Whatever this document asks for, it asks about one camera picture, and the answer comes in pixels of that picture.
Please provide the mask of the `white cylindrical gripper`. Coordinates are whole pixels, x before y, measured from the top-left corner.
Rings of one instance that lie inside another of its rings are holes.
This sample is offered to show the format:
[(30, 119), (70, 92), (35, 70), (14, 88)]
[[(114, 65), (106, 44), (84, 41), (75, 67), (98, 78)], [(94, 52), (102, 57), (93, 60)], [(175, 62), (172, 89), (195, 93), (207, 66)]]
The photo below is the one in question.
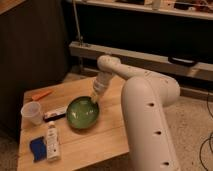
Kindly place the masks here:
[(91, 94), (91, 101), (97, 103), (99, 100), (99, 95), (105, 93), (110, 85), (111, 79), (114, 77), (112, 73), (107, 73), (100, 71), (93, 82), (93, 89), (96, 92)]

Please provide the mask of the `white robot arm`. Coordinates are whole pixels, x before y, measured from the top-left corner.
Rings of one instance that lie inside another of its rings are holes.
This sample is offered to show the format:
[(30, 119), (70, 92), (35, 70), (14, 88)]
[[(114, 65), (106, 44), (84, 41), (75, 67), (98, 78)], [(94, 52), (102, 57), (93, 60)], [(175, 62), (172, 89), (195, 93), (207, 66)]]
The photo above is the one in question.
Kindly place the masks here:
[(104, 95), (113, 76), (125, 80), (121, 108), (134, 170), (181, 171), (164, 114), (164, 108), (180, 96), (178, 82), (109, 55), (100, 56), (97, 64), (100, 72), (93, 82), (94, 102)]

